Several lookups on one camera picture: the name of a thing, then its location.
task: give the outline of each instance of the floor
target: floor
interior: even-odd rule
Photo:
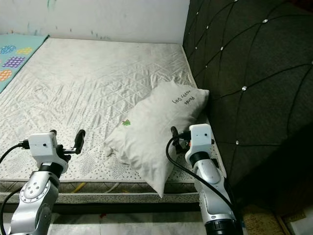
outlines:
[[[9,228],[12,214],[4,214]],[[53,214],[49,235],[205,235],[200,212]]]
[[[305,218],[288,224],[293,235],[312,235],[313,233],[313,205],[303,209],[303,213]]]

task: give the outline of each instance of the teal foam mat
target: teal foam mat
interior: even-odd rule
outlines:
[[[0,35],[0,93],[42,45],[47,36]]]

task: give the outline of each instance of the tiled floor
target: tiled floor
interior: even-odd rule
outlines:
[[[9,227],[12,214],[4,214]],[[205,235],[200,212],[53,214],[49,235]]]

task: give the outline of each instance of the white quilted mattress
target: white quilted mattress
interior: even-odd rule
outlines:
[[[0,153],[51,129],[59,144],[72,147],[85,129],[83,151],[72,155],[61,182],[141,183],[114,153],[105,157],[103,142],[130,108],[170,80],[196,87],[180,45],[49,38],[0,94]],[[16,149],[0,164],[0,181],[25,182],[33,170],[30,151]],[[193,181],[176,168],[169,178]]]

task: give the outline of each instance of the white pillow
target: white pillow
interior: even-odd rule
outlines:
[[[194,124],[208,96],[207,90],[162,82],[128,112],[105,143],[162,197],[173,169],[165,155],[172,137],[170,128],[176,126],[180,132]],[[170,154],[175,159],[174,150],[171,145]]]

